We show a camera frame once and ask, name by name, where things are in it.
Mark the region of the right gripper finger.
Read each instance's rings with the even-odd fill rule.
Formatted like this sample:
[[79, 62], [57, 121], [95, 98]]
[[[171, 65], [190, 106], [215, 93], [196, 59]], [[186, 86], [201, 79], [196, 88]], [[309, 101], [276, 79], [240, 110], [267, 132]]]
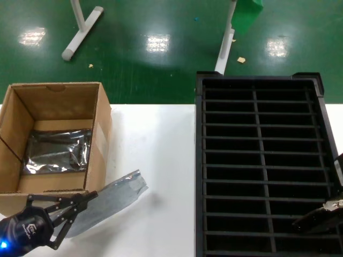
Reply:
[[334, 161], [334, 167], [341, 187], [343, 187], [343, 154], [340, 154]]

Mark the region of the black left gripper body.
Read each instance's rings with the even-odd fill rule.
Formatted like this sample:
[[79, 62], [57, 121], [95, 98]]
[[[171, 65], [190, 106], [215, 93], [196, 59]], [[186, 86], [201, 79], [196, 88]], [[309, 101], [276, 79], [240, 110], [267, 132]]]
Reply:
[[14, 218], [14, 238], [20, 251], [49, 246], [54, 227], [48, 213], [41, 207], [26, 207]]

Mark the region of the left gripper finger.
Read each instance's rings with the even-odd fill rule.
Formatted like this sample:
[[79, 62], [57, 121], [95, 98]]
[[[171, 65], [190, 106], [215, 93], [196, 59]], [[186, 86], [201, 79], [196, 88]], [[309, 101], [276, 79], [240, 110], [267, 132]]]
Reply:
[[31, 194], [27, 197], [26, 207], [31, 207], [34, 201], [55, 202], [54, 205], [45, 208], [46, 212], [54, 212], [57, 210], [65, 209], [66, 207], [87, 208], [89, 201], [98, 197], [97, 191], [86, 194], [76, 193], [71, 197], [52, 196], [52, 195], [37, 195]]
[[61, 230], [59, 231], [58, 235], [56, 236], [56, 239], [54, 241], [50, 241], [48, 243], [48, 246], [54, 250], [57, 250], [59, 246], [61, 245], [62, 241], [66, 237], [67, 233], [69, 232], [72, 224], [74, 223], [75, 219], [77, 217], [76, 211], [67, 211], [57, 219], [52, 221], [53, 228], [57, 228], [62, 223], [64, 224]]

